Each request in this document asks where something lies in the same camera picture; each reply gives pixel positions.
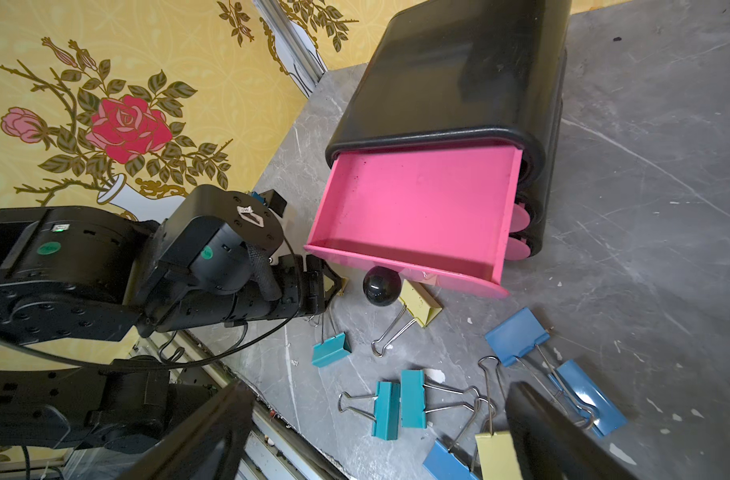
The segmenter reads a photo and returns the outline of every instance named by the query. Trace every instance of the teal binder clip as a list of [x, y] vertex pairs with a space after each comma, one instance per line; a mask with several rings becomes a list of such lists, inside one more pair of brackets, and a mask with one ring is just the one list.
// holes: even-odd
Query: teal binder clip
[[[350, 400], [365, 398], [375, 400], [373, 413], [371, 414], [350, 406], [341, 408], [341, 398], [344, 397]], [[379, 382], [376, 386], [375, 395], [351, 396], [346, 392], [341, 392], [338, 396], [338, 411], [345, 412], [346, 410], [351, 410], [373, 422], [372, 436], [381, 438], [382, 440], [397, 440], [397, 430], [399, 429], [398, 383]]]
[[328, 306], [328, 316], [331, 319], [331, 327], [333, 328], [333, 336], [331, 338], [325, 340], [324, 312], [320, 315], [320, 322], [318, 324], [311, 321], [314, 316], [309, 319], [309, 322], [311, 322], [312, 325], [320, 325], [322, 333], [320, 342], [315, 345], [312, 350], [312, 365], [317, 368], [328, 366], [336, 360], [341, 360], [352, 352], [351, 347], [349, 347], [349, 342], [347, 341], [347, 334], [345, 332], [339, 333], [336, 330], [336, 323], [333, 321], [333, 315], [331, 314], [330, 308], [331, 306]]
[[[423, 467], [437, 480], [479, 480], [479, 477], [472, 472], [472, 467], [464, 465], [458, 457], [453, 455], [453, 450], [458, 445], [459, 440], [469, 430], [477, 416], [477, 411], [483, 397], [477, 398], [474, 403], [472, 417], [466, 422], [463, 430], [456, 436], [450, 447], [446, 447], [438, 439], [434, 441], [434, 446], [429, 451], [427, 459], [423, 461]], [[472, 459], [472, 466], [476, 463], [476, 453]]]
[[423, 375], [423, 370], [403, 370], [400, 378], [400, 403], [402, 407], [401, 412], [401, 425], [405, 428], [426, 428], [427, 427], [427, 413], [441, 412], [449, 408], [464, 407], [474, 412], [467, 403], [450, 403], [448, 405], [438, 406], [435, 408], [427, 407], [426, 402], [426, 389], [439, 390], [440, 392], [453, 393], [456, 395], [464, 395], [465, 393], [472, 392], [475, 395], [475, 402], [484, 401], [487, 402], [487, 398], [479, 395], [479, 390], [476, 387], [469, 387], [466, 390], [451, 389], [446, 386], [433, 385], [426, 383]]

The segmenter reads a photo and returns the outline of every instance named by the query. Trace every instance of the metal clip handle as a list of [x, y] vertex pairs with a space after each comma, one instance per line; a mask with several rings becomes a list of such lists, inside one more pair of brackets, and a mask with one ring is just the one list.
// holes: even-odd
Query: metal clip handle
[[536, 345], [536, 346], [535, 346], [535, 348], [536, 348], [536, 349], [537, 349], [537, 350], [539, 351], [539, 353], [540, 353], [540, 354], [541, 354], [541, 356], [543, 357], [543, 359], [544, 359], [544, 362], [546, 362], [546, 366], [547, 366], [547, 367], [549, 368], [549, 371], [550, 371], [550, 372], [552, 373], [552, 376], [554, 377], [554, 379], [555, 379], [555, 380], [557, 380], [557, 383], [559, 383], [559, 385], [560, 385], [560, 387], [562, 388], [562, 391], [564, 392], [564, 394], [568, 396], [568, 399], [570, 400], [570, 402], [571, 402], [571, 403], [572, 403], [572, 404], [573, 404], [573, 405], [574, 405], [574, 406], [575, 406], [576, 408], [579, 408], [579, 409], [581, 409], [581, 410], [583, 410], [584, 412], [587, 412], [587, 413], [589, 414], [589, 418], [587, 418], [587, 419], [586, 419], [586, 422], [585, 422], [585, 424], [581, 426], [581, 428], [583, 428], [584, 430], [589, 430], [589, 429], [590, 429], [590, 428], [591, 428], [591, 427], [592, 427], [592, 426], [594, 425], [594, 422], [596, 422], [596, 421], [597, 421], [597, 415], [596, 415], [596, 414], [594, 413], [594, 409], [593, 409], [593, 408], [591, 408], [591, 407], [590, 407], [590, 406], [588, 406], [588, 405], [585, 405], [585, 404], [584, 404], [583, 402], [580, 402], [580, 401], [579, 401], [579, 400], [578, 400], [577, 398], [575, 398], [575, 395], [573, 395], [573, 392], [572, 392], [572, 390], [571, 390], [571, 389], [569, 389], [569, 388], [568, 388], [568, 387], [567, 387], [567, 386], [566, 386], [566, 385], [564, 384], [564, 382], [562, 381], [562, 378], [561, 378], [561, 377], [560, 377], [560, 375], [559, 375], [559, 374], [557, 373], [557, 371], [556, 371], [556, 370], [554, 369], [554, 367], [553, 367], [553, 366], [552, 366], [552, 364], [551, 364], [551, 363], [549, 362], [549, 360], [546, 360], [546, 355], [544, 355], [544, 352], [543, 352], [543, 350], [541, 350], [541, 346], [539, 346], [539, 345]]
[[405, 314], [405, 312], [406, 312], [407, 310], [408, 310], [408, 305], [404, 305], [404, 304], [403, 304], [403, 309], [399, 311], [399, 314], [398, 314], [398, 315], [397, 315], [397, 317], [395, 317], [395, 319], [394, 319], [394, 320], [392, 321], [392, 324], [391, 324], [391, 325], [389, 325], [389, 328], [387, 329], [387, 331], [386, 331], [386, 332], [384, 332], [384, 333], [383, 333], [383, 335], [381, 335], [381, 337], [380, 337], [380, 338], [379, 338], [378, 340], [374, 340], [374, 341], [372, 341], [372, 342], [370, 343], [370, 349], [371, 349], [371, 350], [373, 351], [373, 354], [374, 354], [375, 356], [377, 356], [378, 358], [381, 358], [381, 357], [383, 356], [383, 353], [384, 353], [384, 352], [385, 352], [385, 351], [387, 350], [387, 347], [389, 346], [389, 344], [390, 344], [391, 342], [393, 342], [393, 341], [394, 341], [394, 340], [396, 340], [396, 339], [397, 339], [397, 338], [398, 338], [398, 337], [399, 337], [400, 335], [402, 335], [402, 334], [403, 334], [403, 332], [405, 332], [405, 330], [408, 330], [408, 328], [410, 328], [410, 326], [411, 326], [411, 325], [412, 325], [413, 323], [417, 322], [417, 320], [416, 320], [416, 319], [413, 319], [413, 320], [411, 320], [410, 322], [408, 322], [408, 324], [407, 324], [407, 325], [405, 325], [405, 326], [404, 326], [404, 327], [403, 327], [402, 329], [400, 329], [400, 330], [399, 330], [399, 331], [398, 331], [398, 332], [397, 332], [397, 333], [396, 333], [396, 334], [395, 334], [395, 335], [394, 335], [394, 336], [393, 336], [392, 338], [390, 338], [390, 339], [389, 339], [389, 341], [387, 342], [387, 344], [383, 346], [383, 348], [381, 349], [381, 351], [380, 351], [380, 352], [378, 351], [378, 348], [376, 348], [376, 344], [377, 344], [377, 343], [379, 343], [379, 342], [381, 342], [381, 341], [382, 341], [382, 340], [384, 339], [384, 337], [386, 337], [386, 336], [387, 336], [387, 334], [389, 333], [389, 331], [391, 331], [391, 329], [392, 329], [392, 328], [394, 328], [394, 326], [395, 326], [395, 325], [397, 324], [397, 322], [399, 321], [399, 319], [401, 319], [401, 318], [402, 318], [402, 316], [403, 316], [403, 315]]
[[[501, 360], [495, 355], [484, 356], [483, 358], [481, 358], [477, 361], [477, 366], [479, 368], [483, 369], [483, 373], [485, 375], [485, 393], [487, 393], [487, 395], [488, 395], [488, 400], [490, 400], [490, 381], [488, 380], [488, 369], [486, 369], [485, 366], [483, 365], [483, 362], [485, 362], [485, 360], [487, 360], [487, 359], [494, 359], [496, 362], [498, 362], [495, 364], [495, 378], [498, 379], [498, 382], [499, 382], [499, 389], [501, 389], [501, 397], [504, 399], [504, 402], [506, 402], [506, 393], [504, 392], [504, 385], [503, 385], [503, 382], [501, 381], [501, 375], [499, 372], [499, 367], [501, 366]], [[491, 405], [492, 405], [492, 403], [490, 401], [488, 401], [488, 414], [489, 414], [488, 429], [490, 430], [490, 435], [493, 435], [493, 433], [494, 433], [493, 417], [495, 417], [496, 412], [495, 412], [495, 409], [491, 407]]]
[[364, 400], [364, 399], [375, 400], [376, 398], [378, 398], [378, 395], [351, 396], [346, 392], [341, 392], [341, 394], [338, 396], [338, 406], [337, 406], [339, 413], [343, 413], [346, 410], [351, 410], [352, 412], [355, 412], [355, 413], [367, 418], [371, 422], [376, 421], [376, 417], [372, 413], [365, 412], [363, 410], [360, 410], [359, 408], [354, 408], [354, 407], [350, 407], [350, 406], [348, 406], [347, 408], [341, 408], [341, 398], [344, 398], [344, 397], [349, 398], [350, 400]]

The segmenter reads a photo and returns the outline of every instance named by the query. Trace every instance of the white vase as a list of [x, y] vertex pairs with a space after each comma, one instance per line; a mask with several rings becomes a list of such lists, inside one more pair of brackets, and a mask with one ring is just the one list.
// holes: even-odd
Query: white vase
[[106, 192], [101, 192], [96, 201], [99, 205], [112, 204], [128, 210], [140, 222], [145, 220], [156, 220], [159, 223], [178, 208], [184, 201], [181, 195], [171, 195], [163, 198], [148, 198], [135, 191], [126, 183], [125, 174], [117, 174], [114, 177], [115, 184]]

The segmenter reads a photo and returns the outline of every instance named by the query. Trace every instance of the blue binder clip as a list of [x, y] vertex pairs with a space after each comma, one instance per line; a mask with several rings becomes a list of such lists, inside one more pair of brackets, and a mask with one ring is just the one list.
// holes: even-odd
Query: blue binder clip
[[[557, 367], [556, 371], [549, 375], [549, 379], [560, 391], [568, 394], [568, 398], [574, 396], [576, 411], [586, 418], [587, 425], [594, 430], [597, 436], [606, 436], [616, 428], [626, 425], [627, 420], [624, 414], [591, 381], [575, 361], [568, 360]], [[588, 409], [579, 407], [576, 405], [578, 403]], [[596, 418], [593, 418], [591, 410], [596, 412]]]
[[485, 340], [501, 360], [502, 365], [512, 366], [536, 345], [549, 340], [549, 334], [536, 320], [533, 312], [525, 307], [487, 332]]
[[479, 477], [472, 472], [472, 468], [464, 465], [450, 451], [456, 447], [461, 437], [474, 423], [481, 401], [482, 398], [477, 398], [472, 417], [466, 422], [463, 430], [456, 436], [450, 447], [444, 446], [438, 439], [434, 441], [434, 446], [429, 451], [427, 459], [423, 461], [423, 467], [437, 480], [479, 480]]
[[400, 378], [400, 404], [402, 411], [400, 414], [401, 425], [405, 428], [426, 428], [427, 427], [427, 413], [441, 412], [449, 408], [464, 407], [474, 412], [474, 408], [469, 406], [467, 403], [450, 403], [435, 408], [425, 409], [427, 407], [425, 398], [425, 389], [439, 390], [440, 392], [453, 393], [455, 395], [464, 395], [465, 393], [473, 392], [475, 395], [475, 402], [482, 400], [487, 402], [486, 398], [479, 396], [479, 390], [475, 387], [469, 387], [466, 390], [451, 389], [446, 386], [434, 385], [432, 383], [426, 383], [423, 375], [423, 370], [403, 370]]
[[312, 365], [317, 368], [322, 368], [349, 355], [352, 349], [349, 347], [347, 334], [345, 332], [339, 333], [336, 330], [336, 323], [333, 321], [333, 315], [330, 313], [330, 306], [328, 306], [328, 316], [331, 318], [331, 327], [333, 328], [333, 336], [331, 338], [325, 340], [325, 313], [323, 312], [320, 315], [320, 322], [317, 324], [312, 322], [315, 316], [310, 318], [309, 322], [314, 326], [320, 325], [322, 337], [320, 338], [320, 342], [312, 349]]
[[[364, 412], [359, 408], [341, 408], [341, 398], [360, 400], [364, 398], [375, 400], [373, 414]], [[364, 395], [352, 397], [346, 392], [338, 396], [338, 411], [351, 410], [373, 422], [371, 435], [382, 440], [397, 440], [399, 429], [399, 384], [393, 382], [379, 382], [376, 386], [375, 395]]]

